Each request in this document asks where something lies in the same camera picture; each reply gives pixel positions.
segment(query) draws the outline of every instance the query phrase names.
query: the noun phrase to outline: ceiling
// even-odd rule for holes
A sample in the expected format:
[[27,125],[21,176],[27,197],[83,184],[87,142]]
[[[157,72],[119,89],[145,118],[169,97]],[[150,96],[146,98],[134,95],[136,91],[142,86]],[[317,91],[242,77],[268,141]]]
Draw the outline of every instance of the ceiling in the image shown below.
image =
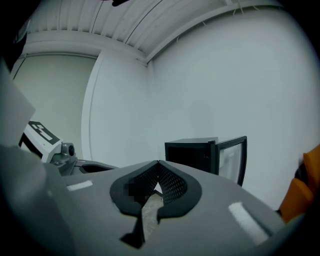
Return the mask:
[[76,31],[96,34],[143,52],[148,61],[194,25],[242,7],[279,5],[274,0],[43,0],[28,33]]

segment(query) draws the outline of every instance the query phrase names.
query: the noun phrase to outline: ceiling panel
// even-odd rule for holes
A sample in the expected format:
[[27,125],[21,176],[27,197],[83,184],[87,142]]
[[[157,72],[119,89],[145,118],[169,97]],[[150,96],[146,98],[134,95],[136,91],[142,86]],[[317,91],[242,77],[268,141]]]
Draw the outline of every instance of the ceiling panel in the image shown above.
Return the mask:
[[[240,4],[280,5],[275,0],[240,0]],[[238,0],[130,0],[117,7],[112,6],[111,0],[43,0],[31,17],[28,33],[96,34],[148,56],[196,22],[213,17],[216,10],[223,13],[239,7]]]

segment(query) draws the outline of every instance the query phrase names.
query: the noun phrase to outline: white wall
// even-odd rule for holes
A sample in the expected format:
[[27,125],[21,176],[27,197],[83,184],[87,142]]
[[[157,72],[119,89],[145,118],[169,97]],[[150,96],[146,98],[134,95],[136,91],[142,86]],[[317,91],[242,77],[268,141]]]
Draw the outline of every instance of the white wall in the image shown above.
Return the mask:
[[35,107],[32,119],[74,144],[82,158],[81,115],[87,83],[95,59],[44,55],[27,57],[15,76],[15,83]]
[[302,154],[320,143],[315,53],[277,9],[245,10],[206,25],[149,66],[158,155],[164,159],[166,141],[245,135],[243,187],[277,209]]
[[99,58],[89,121],[92,160],[124,167],[156,159],[147,68],[115,51],[102,51]]

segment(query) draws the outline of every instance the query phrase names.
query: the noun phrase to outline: wall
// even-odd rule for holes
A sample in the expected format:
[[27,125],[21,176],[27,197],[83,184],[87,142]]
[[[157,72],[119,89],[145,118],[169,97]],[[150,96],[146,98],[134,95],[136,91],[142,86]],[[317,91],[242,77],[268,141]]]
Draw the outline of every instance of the wall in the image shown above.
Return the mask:
[[154,160],[147,68],[115,51],[102,51],[89,118],[93,161],[124,167]]
[[153,129],[160,159],[166,141],[246,135],[243,187],[277,209],[320,143],[319,66],[284,11],[244,11],[198,26],[149,65]]
[[33,120],[71,142],[82,159],[81,115],[87,83],[95,59],[43,55],[27,57],[15,76],[15,83],[35,107]]

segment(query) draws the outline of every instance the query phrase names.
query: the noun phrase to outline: orange chair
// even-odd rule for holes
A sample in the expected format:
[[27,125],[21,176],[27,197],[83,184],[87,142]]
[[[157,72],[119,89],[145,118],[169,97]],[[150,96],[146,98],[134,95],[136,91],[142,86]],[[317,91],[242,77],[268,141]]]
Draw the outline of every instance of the orange chair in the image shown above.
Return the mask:
[[307,184],[294,178],[280,205],[285,223],[308,210],[320,187],[320,145],[303,154],[303,163],[307,173]]

